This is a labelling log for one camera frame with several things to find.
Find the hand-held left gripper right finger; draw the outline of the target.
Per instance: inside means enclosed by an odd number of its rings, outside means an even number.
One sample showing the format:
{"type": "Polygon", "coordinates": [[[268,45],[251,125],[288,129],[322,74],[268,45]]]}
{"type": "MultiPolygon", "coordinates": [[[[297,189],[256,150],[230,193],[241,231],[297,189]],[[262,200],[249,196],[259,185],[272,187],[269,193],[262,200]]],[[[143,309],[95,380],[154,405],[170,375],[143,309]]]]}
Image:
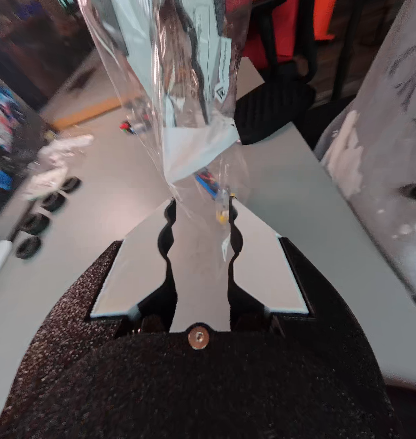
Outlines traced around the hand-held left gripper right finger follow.
{"type": "Polygon", "coordinates": [[[268,326],[273,316],[308,318],[310,307],[283,248],[283,237],[236,197],[229,200],[230,326],[268,326]]]}

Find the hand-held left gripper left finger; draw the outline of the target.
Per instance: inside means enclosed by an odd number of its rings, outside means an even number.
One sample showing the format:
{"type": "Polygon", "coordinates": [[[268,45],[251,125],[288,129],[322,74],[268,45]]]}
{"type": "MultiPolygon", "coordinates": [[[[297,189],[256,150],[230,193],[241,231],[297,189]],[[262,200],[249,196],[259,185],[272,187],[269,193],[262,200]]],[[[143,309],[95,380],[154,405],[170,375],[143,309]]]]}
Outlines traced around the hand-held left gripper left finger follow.
{"type": "Polygon", "coordinates": [[[158,316],[170,330],[177,291],[168,252],[176,201],[166,200],[123,239],[90,311],[91,320],[137,322],[158,316]]]}

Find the small clear bag of parts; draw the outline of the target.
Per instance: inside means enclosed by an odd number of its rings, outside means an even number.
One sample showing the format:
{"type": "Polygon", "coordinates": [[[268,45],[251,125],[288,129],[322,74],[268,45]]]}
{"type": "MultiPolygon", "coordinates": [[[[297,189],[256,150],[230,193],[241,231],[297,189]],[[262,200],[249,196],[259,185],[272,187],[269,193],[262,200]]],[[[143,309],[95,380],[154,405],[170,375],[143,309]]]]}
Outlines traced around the small clear bag of parts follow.
{"type": "Polygon", "coordinates": [[[194,211],[212,244],[217,266],[228,263],[231,242],[231,199],[242,189],[241,171],[237,163],[221,159],[194,175],[198,199],[194,211]]]}

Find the large clear plastic bag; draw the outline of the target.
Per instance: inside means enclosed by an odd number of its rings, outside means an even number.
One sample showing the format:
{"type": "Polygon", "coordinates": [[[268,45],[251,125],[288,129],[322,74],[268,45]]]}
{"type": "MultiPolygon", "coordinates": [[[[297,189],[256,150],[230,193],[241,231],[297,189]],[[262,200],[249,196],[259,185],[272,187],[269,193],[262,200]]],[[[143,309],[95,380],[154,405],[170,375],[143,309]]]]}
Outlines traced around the large clear plastic bag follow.
{"type": "Polygon", "coordinates": [[[237,76],[252,1],[86,0],[79,6],[142,144],[186,211],[191,180],[237,163],[237,76]]]}

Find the grey desk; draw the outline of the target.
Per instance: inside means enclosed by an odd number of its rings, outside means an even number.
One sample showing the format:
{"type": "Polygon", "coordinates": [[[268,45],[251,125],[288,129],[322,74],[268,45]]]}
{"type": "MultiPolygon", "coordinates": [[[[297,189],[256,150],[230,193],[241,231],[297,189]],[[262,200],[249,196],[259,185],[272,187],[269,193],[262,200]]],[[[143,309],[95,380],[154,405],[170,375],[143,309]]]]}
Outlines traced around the grey desk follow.
{"type": "MultiPolygon", "coordinates": [[[[56,302],[113,242],[169,198],[123,110],[85,126],[95,136],[83,184],[56,214],[38,254],[0,272],[0,414],[21,360],[56,302]]],[[[390,385],[416,388],[416,305],[293,125],[245,146],[249,209],[326,277],[359,321],[390,385]]]]}

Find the black toy tyre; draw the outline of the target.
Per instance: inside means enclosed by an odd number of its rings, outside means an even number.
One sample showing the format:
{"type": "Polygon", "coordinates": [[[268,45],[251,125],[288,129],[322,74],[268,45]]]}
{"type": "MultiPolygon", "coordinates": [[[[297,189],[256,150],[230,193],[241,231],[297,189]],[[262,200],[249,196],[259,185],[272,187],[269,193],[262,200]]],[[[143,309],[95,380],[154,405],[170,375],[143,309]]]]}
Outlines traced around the black toy tyre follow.
{"type": "Polygon", "coordinates": [[[78,177],[69,177],[62,184],[60,191],[64,192],[65,194],[70,194],[78,190],[81,185],[81,179],[78,177]]]}
{"type": "Polygon", "coordinates": [[[17,247],[15,256],[20,260],[30,259],[40,250],[41,244],[42,241],[38,236],[26,238],[17,247]]]}
{"type": "Polygon", "coordinates": [[[59,191],[54,191],[43,198],[40,207],[50,213],[59,211],[67,202],[67,198],[59,191]]]}
{"type": "Polygon", "coordinates": [[[32,213],[21,223],[19,230],[32,236],[40,236],[50,225],[51,219],[43,213],[32,213]]]}

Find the crumpled empty clear bags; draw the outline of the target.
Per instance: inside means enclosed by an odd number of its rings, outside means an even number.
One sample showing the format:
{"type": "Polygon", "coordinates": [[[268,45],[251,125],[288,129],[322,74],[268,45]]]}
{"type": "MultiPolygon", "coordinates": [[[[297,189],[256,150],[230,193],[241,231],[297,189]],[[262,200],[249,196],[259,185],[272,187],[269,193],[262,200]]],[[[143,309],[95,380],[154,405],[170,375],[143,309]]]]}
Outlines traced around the crumpled empty clear bags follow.
{"type": "Polygon", "coordinates": [[[28,177],[22,191],[24,200],[36,201],[58,191],[83,161],[94,136],[84,134],[57,138],[44,146],[28,165],[28,177]]]}

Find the black wrist rest pad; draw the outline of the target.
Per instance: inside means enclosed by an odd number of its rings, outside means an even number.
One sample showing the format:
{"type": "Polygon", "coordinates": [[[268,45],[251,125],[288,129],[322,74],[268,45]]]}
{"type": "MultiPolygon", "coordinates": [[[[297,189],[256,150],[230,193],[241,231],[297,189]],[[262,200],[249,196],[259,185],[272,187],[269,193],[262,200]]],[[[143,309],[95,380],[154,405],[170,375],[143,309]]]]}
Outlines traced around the black wrist rest pad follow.
{"type": "Polygon", "coordinates": [[[314,104],[316,90],[302,81],[267,81],[236,101],[234,121],[242,145],[265,140],[302,117],[314,104]]]}

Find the wood-edged white table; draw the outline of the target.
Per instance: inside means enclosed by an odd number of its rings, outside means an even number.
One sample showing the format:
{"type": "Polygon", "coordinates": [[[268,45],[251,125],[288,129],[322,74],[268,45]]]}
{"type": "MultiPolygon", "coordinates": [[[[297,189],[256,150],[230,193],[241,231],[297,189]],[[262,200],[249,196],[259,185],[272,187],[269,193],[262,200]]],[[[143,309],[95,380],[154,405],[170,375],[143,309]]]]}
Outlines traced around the wood-edged white table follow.
{"type": "Polygon", "coordinates": [[[39,114],[60,131],[120,107],[100,55],[93,49],[39,114]]]}

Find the toy car box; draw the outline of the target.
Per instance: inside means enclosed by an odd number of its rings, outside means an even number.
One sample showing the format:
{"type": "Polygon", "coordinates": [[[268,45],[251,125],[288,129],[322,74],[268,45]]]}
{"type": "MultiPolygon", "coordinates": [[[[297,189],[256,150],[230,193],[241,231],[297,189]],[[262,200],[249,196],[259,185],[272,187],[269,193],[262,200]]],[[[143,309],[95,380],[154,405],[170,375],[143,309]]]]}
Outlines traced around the toy car box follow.
{"type": "Polygon", "coordinates": [[[39,113],[0,78],[0,215],[46,144],[47,127],[39,113]]]}

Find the red chair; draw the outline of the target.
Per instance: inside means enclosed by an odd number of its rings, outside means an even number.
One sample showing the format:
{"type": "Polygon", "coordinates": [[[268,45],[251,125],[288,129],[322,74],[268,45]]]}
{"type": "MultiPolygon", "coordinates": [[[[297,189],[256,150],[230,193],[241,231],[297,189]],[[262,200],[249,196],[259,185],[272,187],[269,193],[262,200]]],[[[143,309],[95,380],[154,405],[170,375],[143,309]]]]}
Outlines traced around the red chair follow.
{"type": "Polygon", "coordinates": [[[258,70],[293,61],[298,0],[253,1],[243,56],[258,70]]]}

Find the orange safety vest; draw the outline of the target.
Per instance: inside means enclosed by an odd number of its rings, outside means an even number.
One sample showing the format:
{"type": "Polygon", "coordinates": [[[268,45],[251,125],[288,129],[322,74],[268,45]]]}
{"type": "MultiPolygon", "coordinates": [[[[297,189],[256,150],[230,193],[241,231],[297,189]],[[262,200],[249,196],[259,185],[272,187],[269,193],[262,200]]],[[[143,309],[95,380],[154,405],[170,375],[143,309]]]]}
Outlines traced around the orange safety vest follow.
{"type": "Polygon", "coordinates": [[[315,0],[313,12],[313,27],[315,41],[332,41],[335,35],[329,34],[335,0],[315,0]]]}

